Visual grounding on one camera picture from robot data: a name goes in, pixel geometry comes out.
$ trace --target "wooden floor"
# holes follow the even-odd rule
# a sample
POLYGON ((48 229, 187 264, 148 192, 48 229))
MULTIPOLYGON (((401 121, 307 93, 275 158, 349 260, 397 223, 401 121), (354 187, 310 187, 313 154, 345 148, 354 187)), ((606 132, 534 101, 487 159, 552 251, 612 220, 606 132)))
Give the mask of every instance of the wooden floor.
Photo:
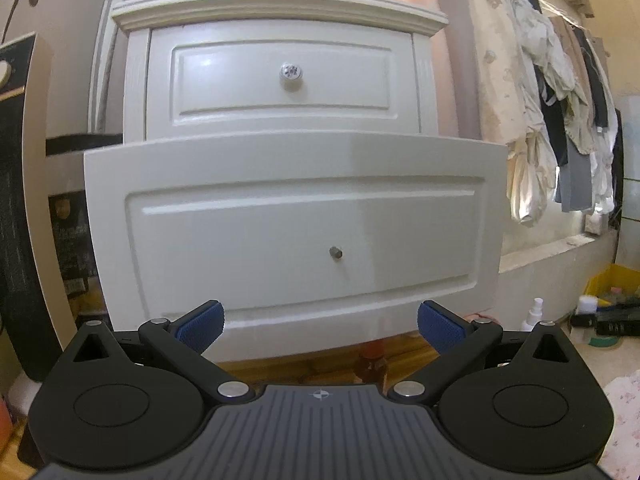
MULTIPOLYGON (((389 370, 387 384, 392 386, 419 368, 433 361, 437 352, 421 337, 400 335, 385 341, 389 370)), ((259 387, 277 384, 344 384, 353 382, 353 364, 358 346, 313 352, 273 359, 219 364, 238 379, 259 387)), ((35 470, 16 456, 23 425, 0 453, 0 480, 25 480, 35 470)))

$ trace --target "triangular cutout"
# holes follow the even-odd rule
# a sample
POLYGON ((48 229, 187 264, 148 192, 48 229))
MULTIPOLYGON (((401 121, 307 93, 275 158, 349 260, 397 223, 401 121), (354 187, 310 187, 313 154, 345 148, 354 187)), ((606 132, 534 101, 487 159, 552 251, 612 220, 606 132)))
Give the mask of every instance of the triangular cutout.
POLYGON ((76 354, 74 362, 94 361, 96 359, 104 359, 106 357, 109 357, 109 353, 103 346, 100 338, 95 334, 89 334, 84 340, 84 343, 82 343, 80 351, 76 354))
POLYGON ((544 361, 555 361, 556 363, 569 362, 569 359, 567 359, 566 355, 560 348, 558 341, 556 341, 556 338, 552 334, 545 334, 542 336, 533 357, 544 361))

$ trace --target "gray garment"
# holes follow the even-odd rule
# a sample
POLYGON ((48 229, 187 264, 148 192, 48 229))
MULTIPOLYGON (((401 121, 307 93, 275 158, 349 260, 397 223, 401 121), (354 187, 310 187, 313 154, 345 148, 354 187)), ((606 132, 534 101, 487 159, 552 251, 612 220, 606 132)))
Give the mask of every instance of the gray garment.
POLYGON ((449 17, 444 28, 451 62, 453 93, 458 115, 458 135, 482 139, 478 102, 478 62, 474 45, 474 24, 467 0, 438 0, 440 10, 449 17))
POLYGON ((560 166, 556 202, 562 203, 562 212, 584 211, 593 207, 591 195, 591 160, 575 147, 574 142, 566 140, 567 163, 560 166))

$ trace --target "black circular motor housing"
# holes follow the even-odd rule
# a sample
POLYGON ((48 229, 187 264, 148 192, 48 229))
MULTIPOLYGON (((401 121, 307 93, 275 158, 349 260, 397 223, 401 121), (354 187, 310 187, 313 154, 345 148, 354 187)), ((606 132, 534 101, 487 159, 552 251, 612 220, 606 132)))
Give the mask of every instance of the black circular motor housing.
POLYGON ((44 462, 130 469, 190 441, 204 418, 198 389, 171 372, 137 366, 123 352, 99 357, 95 337, 84 347, 98 348, 98 356, 83 360, 80 349, 79 361, 59 361, 31 405, 29 429, 44 462))
POLYGON ((438 416, 471 457, 517 473, 596 463, 613 424, 606 396, 576 363, 526 358, 455 381, 438 416))

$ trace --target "blue gripper pad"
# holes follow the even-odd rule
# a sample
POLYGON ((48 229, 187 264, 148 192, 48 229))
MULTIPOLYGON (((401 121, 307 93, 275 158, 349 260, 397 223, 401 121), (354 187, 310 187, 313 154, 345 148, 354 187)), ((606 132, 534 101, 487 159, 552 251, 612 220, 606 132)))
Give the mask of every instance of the blue gripper pad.
POLYGON ((418 308, 418 331, 439 354, 451 350, 473 330, 471 323, 435 301, 425 301, 418 308))
POLYGON ((202 354, 222 334, 224 327, 222 303, 209 300, 172 322, 169 332, 191 350, 202 354))

